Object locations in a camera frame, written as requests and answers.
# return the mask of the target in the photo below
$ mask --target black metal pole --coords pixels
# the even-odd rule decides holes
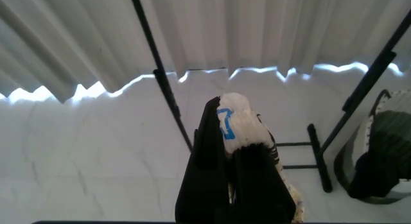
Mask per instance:
[[[174,119],[177,122],[177,125],[181,131],[181,134],[183,135],[183,138],[187,143],[188,149],[191,152],[191,150],[193,149],[193,146],[191,145],[186,129],[184,128],[184,125],[182,124],[182,121],[180,118],[181,117],[180,110],[179,110],[177,103],[175,102],[173,91],[170,87],[170,83],[168,82],[166,71],[164,70],[164,66],[162,65],[161,57],[157,50],[157,46],[155,45],[153,34],[151,32],[150,26],[148,25],[146,15],[144,14],[143,6],[140,0],[132,0],[132,2],[134,5],[134,9],[136,10],[137,16],[139,17],[141,27],[143,28],[144,34],[146,36],[147,43],[154,57],[155,64],[157,65],[157,69],[153,71],[153,74],[155,76],[155,79],[157,80],[157,83],[160,86],[160,89],[161,89],[162,94],[164,95],[164,98],[167,101],[167,104],[171,110],[171,113],[173,114]]]
[[[347,123],[348,119],[352,116],[354,111],[360,105],[364,97],[372,89],[374,84],[378,81],[380,76],[386,70],[388,65],[396,57],[395,52],[392,49],[407,31],[411,25],[411,10],[407,13],[401,24],[398,26],[397,30],[391,36],[385,47],[379,53],[375,61],[370,66],[369,70],[362,78],[361,82],[357,85],[353,93],[348,97],[347,101],[344,103],[342,110],[345,114],[342,116],[341,120],[337,123],[336,127],[333,129],[331,134],[328,136],[324,144],[321,146],[317,155],[322,157],[323,153],[327,150],[328,146],[334,141],[337,134],[341,131],[344,125]]]

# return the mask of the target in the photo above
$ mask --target curtain fold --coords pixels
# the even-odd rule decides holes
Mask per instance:
[[[370,64],[411,0],[141,0],[167,71]],[[0,93],[109,92],[156,68],[131,0],[0,0]],[[411,31],[396,46],[411,64]]]

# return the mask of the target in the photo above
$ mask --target floor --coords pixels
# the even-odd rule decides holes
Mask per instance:
[[[190,137],[205,103],[235,91],[249,98],[277,142],[308,141],[310,123],[324,142],[364,74],[339,70],[319,66],[311,76],[291,71],[286,79],[276,71],[242,70],[230,80],[226,70],[193,71],[182,83],[174,74],[169,79]],[[307,222],[411,222],[411,198],[362,203],[346,195],[332,170],[336,152],[377,93],[409,85],[410,72],[386,71],[327,150],[332,193],[322,191],[315,169],[286,170],[303,195]],[[173,221],[189,152],[155,79],[131,84],[117,97],[12,102],[0,101],[0,223]],[[314,163],[309,147],[279,152],[283,164]]]

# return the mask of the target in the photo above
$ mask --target horizontal metal bar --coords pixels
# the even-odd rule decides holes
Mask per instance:
[[[311,146],[310,142],[290,142],[290,143],[276,143],[277,147],[282,146]]]
[[[283,166],[283,169],[317,169],[317,165]]]

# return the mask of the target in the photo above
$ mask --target clothes rack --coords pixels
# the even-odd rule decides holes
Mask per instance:
[[[153,71],[153,74],[155,76],[155,79],[157,80],[157,83],[159,84],[159,87],[163,93],[165,100],[167,101],[171,113],[173,114],[173,117],[181,131],[181,134],[191,152],[193,147],[187,135],[187,131],[184,128],[184,125],[182,124],[179,106],[175,101],[173,91],[170,87],[170,83],[168,82],[166,71],[164,70],[164,66],[162,65],[161,58],[157,50],[157,46],[155,45],[155,41],[150,26],[148,24],[147,18],[144,14],[142,4],[140,0],[132,0],[132,2],[136,10],[136,14],[141,23],[141,26],[143,28],[144,34],[146,36],[148,45],[151,49],[153,58],[155,60],[155,64],[157,65],[157,69]],[[328,136],[328,138],[322,146],[320,145],[313,124],[309,124],[307,127],[307,132],[310,137],[309,142],[277,143],[277,147],[311,146],[313,154],[315,156],[316,164],[284,166],[284,169],[318,169],[323,190],[327,193],[332,192],[333,187],[331,185],[331,180],[329,177],[329,173],[327,171],[327,166],[324,161],[324,152],[327,150],[329,145],[333,142],[335,137],[347,123],[348,119],[352,116],[352,114],[357,109],[359,104],[363,101],[364,97],[366,97],[368,92],[377,82],[378,78],[380,78],[384,70],[386,70],[391,61],[393,61],[393,59],[396,57],[396,53],[393,52],[392,49],[398,43],[398,41],[404,35],[404,33],[410,25],[411,10],[408,12],[407,16],[403,19],[397,30],[391,36],[390,40],[387,42],[381,53],[372,63],[369,70],[362,78],[361,82],[356,86],[353,93],[348,97],[347,101],[344,103],[344,106],[342,107],[342,110],[345,112],[344,115],[341,117],[340,121],[337,123],[336,127],[334,127],[333,131],[330,133],[330,135]]]

